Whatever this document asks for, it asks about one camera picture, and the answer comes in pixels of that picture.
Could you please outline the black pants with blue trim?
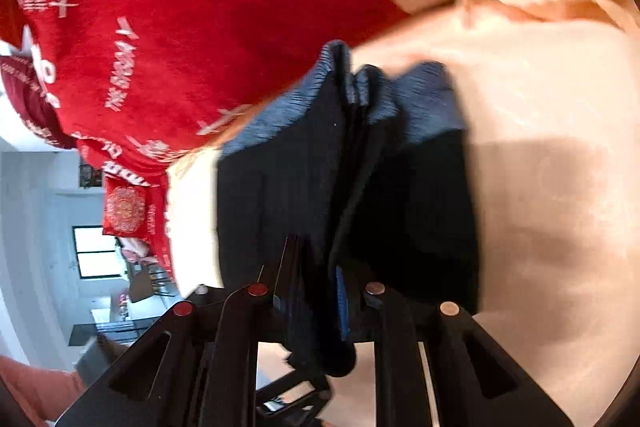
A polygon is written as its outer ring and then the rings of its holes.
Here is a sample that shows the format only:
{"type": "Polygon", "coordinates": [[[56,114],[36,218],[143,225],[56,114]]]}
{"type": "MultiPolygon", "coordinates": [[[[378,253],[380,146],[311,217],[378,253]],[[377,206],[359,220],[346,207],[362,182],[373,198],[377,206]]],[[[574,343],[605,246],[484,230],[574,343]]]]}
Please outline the black pants with blue trim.
{"type": "Polygon", "coordinates": [[[298,239],[285,348],[334,377],[355,364],[358,294],[382,283],[430,306],[478,307],[480,247],[465,122],[447,69],[396,78],[353,69],[347,46],[318,61],[229,143],[217,165],[224,286],[276,267],[298,239]]]}

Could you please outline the dark framed window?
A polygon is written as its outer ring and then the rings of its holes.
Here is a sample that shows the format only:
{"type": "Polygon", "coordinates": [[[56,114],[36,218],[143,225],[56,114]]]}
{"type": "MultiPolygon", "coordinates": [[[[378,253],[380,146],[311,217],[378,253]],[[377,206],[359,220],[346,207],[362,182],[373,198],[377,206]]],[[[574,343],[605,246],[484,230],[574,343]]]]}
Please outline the dark framed window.
{"type": "Polygon", "coordinates": [[[76,263],[81,280],[123,277],[126,267],[116,239],[99,225],[73,227],[76,263]]]}

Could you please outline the red embroidered cushion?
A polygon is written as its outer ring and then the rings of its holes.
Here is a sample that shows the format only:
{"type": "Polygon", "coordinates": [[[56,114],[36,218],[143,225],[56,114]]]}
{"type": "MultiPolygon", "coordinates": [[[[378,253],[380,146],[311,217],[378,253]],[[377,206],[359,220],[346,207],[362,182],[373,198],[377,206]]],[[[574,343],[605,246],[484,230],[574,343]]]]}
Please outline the red embroidered cushion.
{"type": "Polygon", "coordinates": [[[103,234],[146,241],[149,238],[148,202],[143,188],[111,176],[104,184],[103,234]]]}

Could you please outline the cream seat cushion cover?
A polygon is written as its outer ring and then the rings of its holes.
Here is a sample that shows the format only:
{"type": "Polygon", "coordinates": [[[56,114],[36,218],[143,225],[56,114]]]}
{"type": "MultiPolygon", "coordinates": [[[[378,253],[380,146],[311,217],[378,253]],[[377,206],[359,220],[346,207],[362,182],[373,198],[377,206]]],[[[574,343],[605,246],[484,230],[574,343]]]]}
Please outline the cream seat cushion cover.
{"type": "Polygon", "coordinates": [[[477,321],[577,426],[639,355],[639,14],[629,0],[457,0],[352,51],[445,64],[470,124],[477,321]]]}

